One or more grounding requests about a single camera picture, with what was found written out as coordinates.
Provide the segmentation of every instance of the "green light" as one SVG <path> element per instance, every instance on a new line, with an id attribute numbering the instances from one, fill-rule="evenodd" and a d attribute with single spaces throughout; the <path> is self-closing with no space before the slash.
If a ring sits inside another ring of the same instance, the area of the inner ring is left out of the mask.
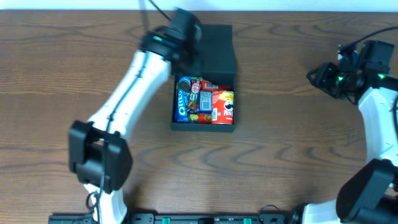
<path id="1" fill-rule="evenodd" d="M 154 37 L 155 40 L 162 41 L 163 39 L 160 37 Z"/>
<path id="2" fill-rule="evenodd" d="M 380 79 L 383 79 L 383 78 L 386 77 L 386 75 L 385 74 L 379 74 L 379 77 L 380 77 Z"/>

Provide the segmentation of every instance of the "blue oreo package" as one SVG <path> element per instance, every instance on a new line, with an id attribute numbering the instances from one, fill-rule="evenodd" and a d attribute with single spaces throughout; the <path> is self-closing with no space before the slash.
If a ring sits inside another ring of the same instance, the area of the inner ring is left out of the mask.
<path id="1" fill-rule="evenodd" d="M 175 105 L 174 120 L 176 122 L 189 123 L 187 111 L 189 96 L 191 92 L 191 77 L 177 77 L 177 98 Z"/>

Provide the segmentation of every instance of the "wooden table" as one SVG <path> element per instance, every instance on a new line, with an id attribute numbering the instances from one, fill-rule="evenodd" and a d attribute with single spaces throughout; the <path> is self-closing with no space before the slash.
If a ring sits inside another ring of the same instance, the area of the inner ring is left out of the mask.
<path id="1" fill-rule="evenodd" d="M 393 26 L 398 14 L 195 14 L 204 24 L 233 25 L 237 128 L 171 131 L 167 82 L 129 144 L 129 208 L 255 213 L 270 203 L 288 210 L 335 198 L 364 165 L 363 121 L 357 107 L 314 89 L 305 75 L 335 62 L 338 44 Z M 152 12 L 150 24 L 166 22 Z M 87 192 L 68 170 L 67 132 L 113 92 L 142 35 L 136 11 L 0 12 L 0 223 L 86 212 Z M 375 39 L 396 44 L 396 35 Z"/>

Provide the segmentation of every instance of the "snack package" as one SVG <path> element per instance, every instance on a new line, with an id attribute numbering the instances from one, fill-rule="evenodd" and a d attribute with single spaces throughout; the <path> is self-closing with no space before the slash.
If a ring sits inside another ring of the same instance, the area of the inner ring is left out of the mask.
<path id="1" fill-rule="evenodd" d="M 207 80 L 203 80 L 201 84 L 200 90 L 205 90 L 205 91 L 232 91 L 232 87 L 230 86 L 220 86 L 220 85 L 214 85 L 212 82 L 209 82 Z"/>
<path id="2" fill-rule="evenodd" d="M 190 110 L 191 113 L 197 113 L 200 86 L 201 78 L 192 77 L 191 94 L 187 106 L 187 110 Z"/>
<path id="3" fill-rule="evenodd" d="M 216 91 L 212 96 L 212 124 L 234 123 L 234 93 L 231 91 Z"/>
<path id="4" fill-rule="evenodd" d="M 211 91 L 199 92 L 198 113 L 211 113 Z"/>
<path id="5" fill-rule="evenodd" d="M 189 116 L 189 122 L 192 124 L 211 124 L 210 114 L 191 114 Z"/>
<path id="6" fill-rule="evenodd" d="M 191 91 L 191 77 L 178 77 L 177 82 L 177 96 L 175 105 L 174 120 L 176 122 L 189 122 L 189 114 L 187 113 L 187 106 L 189 95 Z"/>

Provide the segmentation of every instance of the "black cardboard box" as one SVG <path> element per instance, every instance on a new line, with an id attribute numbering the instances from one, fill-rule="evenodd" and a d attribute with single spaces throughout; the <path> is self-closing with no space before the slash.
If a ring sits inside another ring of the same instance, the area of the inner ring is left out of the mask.
<path id="1" fill-rule="evenodd" d="M 203 37 L 197 44 L 201 74 L 205 80 L 215 85 L 231 86 L 234 92 L 234 124 L 190 124 L 174 120 L 177 79 L 174 80 L 173 112 L 170 124 L 173 131 L 212 131 L 231 133 L 236 126 L 236 61 L 232 43 L 232 26 L 202 25 Z M 197 77 L 194 74 L 184 76 Z"/>

